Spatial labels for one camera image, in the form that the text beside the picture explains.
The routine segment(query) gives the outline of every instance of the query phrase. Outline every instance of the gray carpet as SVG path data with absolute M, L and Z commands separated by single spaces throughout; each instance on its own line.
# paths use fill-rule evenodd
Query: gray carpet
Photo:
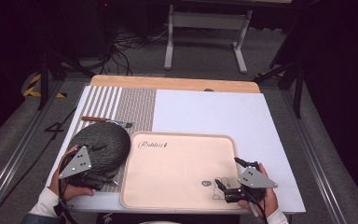
M 208 37 L 194 31 L 183 31 L 175 36 L 173 63 L 170 71 L 163 69 L 166 40 L 159 39 L 147 44 L 141 49 L 123 51 L 127 56 L 133 74 L 159 77 L 188 77 L 201 79 L 252 80 L 260 72 L 269 70 L 269 63 L 278 47 L 284 40 L 280 31 L 250 29 L 245 37 L 242 53 L 248 67 L 246 75 L 240 74 L 235 56 L 230 46 L 237 37 L 233 32 L 220 32 L 216 37 Z M 123 57 L 115 58 L 125 64 Z M 103 73 L 117 73 L 117 65 L 109 62 Z M 126 69 L 118 68 L 120 74 Z M 268 107 L 275 122 L 288 160 L 292 166 L 307 212 L 293 215 L 293 223 L 343 223 L 332 218 L 329 212 L 321 185 L 315 178 L 315 171 L 307 156 L 307 146 L 298 130 L 298 125 L 305 128 L 310 144 L 315 151 L 318 162 L 328 178 L 331 190 L 337 199 L 340 211 L 346 223 L 358 223 L 358 189 L 348 175 L 345 166 L 337 155 L 334 146 L 326 133 L 324 126 L 313 106 L 312 100 L 304 90 L 301 115 L 302 119 L 294 119 L 292 108 L 287 99 L 293 97 L 293 90 L 279 91 L 274 77 L 261 84 L 260 89 L 265 94 Z M 68 74 L 65 82 L 54 85 L 59 92 L 67 93 L 66 98 L 51 97 L 50 105 L 45 111 L 37 111 L 39 99 L 26 97 L 22 106 L 7 120 L 0 130 L 0 173 L 5 167 L 14 150 L 23 139 L 34 118 L 41 116 L 37 128 L 29 136 L 29 148 L 20 166 L 11 178 L 7 190 L 11 189 L 37 155 L 47 145 L 53 133 L 44 130 L 55 122 L 63 122 L 67 115 L 76 107 L 79 94 L 90 82 L 88 77 L 78 73 Z M 55 140 L 48 146 L 36 166 L 21 181 L 0 208 L 0 223 L 19 223 L 22 217 L 33 207 L 37 196 L 44 187 L 53 162 L 61 147 L 70 119 L 63 125 L 64 132 L 58 133 Z M 75 213 L 79 223 L 94 223 L 96 215 Z M 241 223 L 259 223 L 252 216 L 242 216 Z

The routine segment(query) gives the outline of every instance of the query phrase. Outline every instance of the metal stand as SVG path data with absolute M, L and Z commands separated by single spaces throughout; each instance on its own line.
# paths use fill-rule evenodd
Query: metal stand
M 93 77 L 96 75 L 95 73 L 81 66 L 79 63 L 75 63 L 45 46 L 44 50 L 42 50 L 40 53 L 41 97 L 39 107 L 37 108 L 38 110 L 41 110 L 48 101 L 48 71 L 50 71 L 56 80 L 64 80 L 66 77 L 61 63 L 67 63 L 88 77 Z
M 249 22 L 252 17 L 252 10 L 248 10 L 246 15 L 221 15 L 209 13 L 193 12 L 174 12 L 170 5 L 170 14 L 168 17 L 168 44 L 165 53 L 164 69 L 172 68 L 173 55 L 173 27 L 192 27 L 192 28 L 210 28 L 225 30 L 240 30 L 237 42 L 232 44 L 237 58 L 241 73 L 246 73 L 246 65 L 242 56 L 241 47 Z
M 298 119 L 301 119 L 300 116 L 300 104 L 301 104 L 301 93 L 302 86 L 304 81 L 304 73 L 301 69 L 301 63 L 288 63 L 282 66 L 279 66 L 261 77 L 256 77 L 253 82 L 260 84 L 264 80 L 267 80 L 271 77 L 274 77 L 281 72 L 284 71 L 284 75 L 280 82 L 278 83 L 278 87 L 280 90 L 289 90 L 290 86 L 293 84 L 294 80 L 296 80 L 296 90 L 295 90 L 295 100 L 293 109 L 295 110 L 296 116 Z

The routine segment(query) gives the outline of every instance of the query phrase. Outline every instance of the table leg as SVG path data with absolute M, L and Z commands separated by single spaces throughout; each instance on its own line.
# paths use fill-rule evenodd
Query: table leg
M 170 14 L 168 16 L 168 44 L 167 52 L 165 53 L 164 69 L 170 70 L 172 67 L 172 55 L 173 55 L 173 5 L 170 5 Z
M 293 104 L 293 109 L 295 110 L 298 119 L 301 119 L 300 104 L 301 104 L 301 93 L 303 88 L 303 82 L 304 82 L 304 71 L 302 71 L 302 68 L 300 66 L 296 78 L 295 100 Z
M 238 41 L 232 43 L 235 52 L 235 57 L 237 58 L 238 67 L 240 68 L 241 73 L 246 73 L 248 71 L 242 56 L 241 47 L 242 47 L 243 39 L 245 38 L 246 35 L 246 31 L 248 30 L 249 22 L 251 21 L 252 12 L 253 12 L 252 10 L 247 11 L 246 16 L 243 18 Z

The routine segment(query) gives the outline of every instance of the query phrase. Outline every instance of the wooden tray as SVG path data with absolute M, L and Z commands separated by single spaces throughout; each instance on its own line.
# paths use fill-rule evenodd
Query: wooden tray
M 131 138 L 121 203 L 128 208 L 232 210 L 214 180 L 238 188 L 233 140 L 225 135 L 138 132 Z

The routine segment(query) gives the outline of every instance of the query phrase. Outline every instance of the white table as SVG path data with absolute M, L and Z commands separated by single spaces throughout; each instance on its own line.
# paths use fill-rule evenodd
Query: white table
M 81 116 L 109 114 L 112 118 L 118 113 L 120 94 L 129 86 L 147 88 L 158 86 L 155 93 L 154 113 L 151 131 L 171 133 L 210 133 L 230 136 L 236 144 L 238 157 L 246 161 L 262 162 L 268 176 L 279 184 L 275 189 L 281 210 L 287 214 L 305 212 L 296 180 L 284 153 L 282 143 L 269 113 L 266 100 L 254 83 L 211 81 L 155 77 L 108 77 L 97 76 L 86 87 L 80 98 L 68 134 L 62 144 L 58 159 L 51 171 L 69 147 L 73 134 L 81 130 Z M 191 91 L 173 90 L 191 89 Z M 215 91 L 194 91 L 198 88 L 212 87 Z M 232 86 L 234 91 L 225 90 Z M 116 95 L 117 101 L 101 100 L 101 96 Z M 83 212 L 121 212 L 121 213 L 215 213 L 215 211 L 176 211 L 127 209 L 120 203 L 119 192 L 96 192 L 93 197 L 74 198 L 70 204 L 74 210 Z M 223 211 L 226 214 L 243 214 L 243 209 Z
M 249 2 L 289 5 L 292 0 L 255 0 Z M 244 13 L 243 15 L 181 12 L 175 11 L 174 5 L 170 5 L 170 12 L 168 16 L 168 43 L 165 54 L 164 69 L 170 70 L 172 68 L 173 28 L 189 27 L 239 31 L 237 41 L 232 43 L 232 47 L 234 49 L 235 57 L 237 59 L 238 67 L 240 68 L 240 72 L 246 73 L 247 68 L 242 56 L 241 48 L 243 44 L 243 39 L 246 36 L 246 31 L 249 27 L 252 13 L 252 10 L 247 10 L 246 13 Z

